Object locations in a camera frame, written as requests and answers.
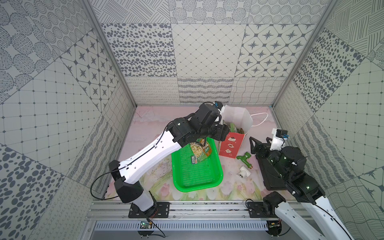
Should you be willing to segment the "green yellow condiment packet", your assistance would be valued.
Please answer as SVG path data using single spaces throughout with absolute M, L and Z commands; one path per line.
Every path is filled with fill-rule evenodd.
M 207 138 L 198 139 L 196 142 L 190 143 L 190 148 L 193 152 L 193 155 L 191 156 L 192 164 L 198 164 L 212 154 L 212 148 L 208 143 Z

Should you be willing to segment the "white and red paper bag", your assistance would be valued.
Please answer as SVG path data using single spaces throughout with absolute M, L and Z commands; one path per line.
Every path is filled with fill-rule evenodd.
M 247 133 L 254 127 L 261 125 L 269 116 L 268 113 L 250 114 L 246 108 L 225 105 L 222 110 L 223 124 L 228 125 L 230 132 L 224 141 L 219 142 L 219 155 L 235 159 Z M 254 117 L 264 115 L 259 124 L 254 124 Z

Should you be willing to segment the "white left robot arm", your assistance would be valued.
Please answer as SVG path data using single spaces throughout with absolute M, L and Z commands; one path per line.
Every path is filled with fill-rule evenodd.
M 142 187 L 140 178 L 166 156 L 198 139 L 224 141 L 230 132 L 222 120 L 225 108 L 221 102 L 205 102 L 196 112 L 172 120 L 158 138 L 132 157 L 110 162 L 110 173 L 120 200 L 135 204 L 147 217 L 153 216 L 157 202 Z

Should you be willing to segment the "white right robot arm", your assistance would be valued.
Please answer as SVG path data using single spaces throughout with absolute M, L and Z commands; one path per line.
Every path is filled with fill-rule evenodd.
M 331 206 L 325 191 L 305 171 L 307 162 L 301 150 L 285 146 L 285 140 L 267 138 L 266 143 L 251 137 L 251 153 L 265 159 L 281 179 L 288 192 L 300 203 L 321 229 L 318 232 L 303 219 L 278 192 L 263 198 L 263 210 L 267 216 L 276 216 L 285 222 L 303 240 L 351 240 L 349 233 Z

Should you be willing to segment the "white pipe elbow fitting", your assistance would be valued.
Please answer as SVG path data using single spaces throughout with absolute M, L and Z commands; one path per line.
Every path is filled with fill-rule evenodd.
M 238 172 L 238 176 L 241 178 L 248 178 L 250 175 L 251 175 L 251 172 L 244 166 L 242 166 L 240 168 L 240 171 Z

